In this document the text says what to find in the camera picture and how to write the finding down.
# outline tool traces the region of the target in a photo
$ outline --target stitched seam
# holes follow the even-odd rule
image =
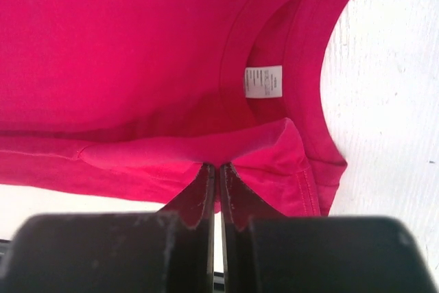
[[[316,206],[314,205],[313,198],[311,197],[311,186],[309,184],[309,179],[308,179],[308,175],[307,175],[306,171],[303,171],[303,176],[304,176],[305,182],[307,184],[308,196],[309,196],[309,201],[311,203],[311,208],[313,210],[313,215],[315,215],[317,213]]]
[[[303,198],[302,185],[300,184],[300,179],[299,179],[299,176],[298,176],[297,173],[296,173],[296,179],[297,179],[298,186],[299,186],[300,199],[302,200],[302,206],[303,206],[303,209],[305,210],[305,215],[308,215],[308,209],[307,209],[307,207],[305,205],[305,199]]]

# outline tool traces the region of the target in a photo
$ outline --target care label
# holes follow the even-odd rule
[[[246,68],[244,88],[248,99],[282,97],[282,66]]]

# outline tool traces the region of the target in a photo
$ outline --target pink fabric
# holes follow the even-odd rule
[[[168,202],[233,161],[284,214],[327,214],[346,162],[320,70],[347,1],[0,0],[0,183]],[[246,99],[269,65],[284,96]]]

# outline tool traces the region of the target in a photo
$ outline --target white textured wall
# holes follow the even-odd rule
[[[322,103],[349,162],[332,214],[399,218],[439,283],[439,0],[352,0],[327,50]],[[157,208],[0,185],[0,238],[34,213]]]

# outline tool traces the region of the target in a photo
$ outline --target pink t-shirt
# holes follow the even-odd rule
[[[286,215],[346,167],[320,70],[348,0],[0,0],[0,183],[168,202],[232,161]],[[282,67],[250,99],[246,67]]]

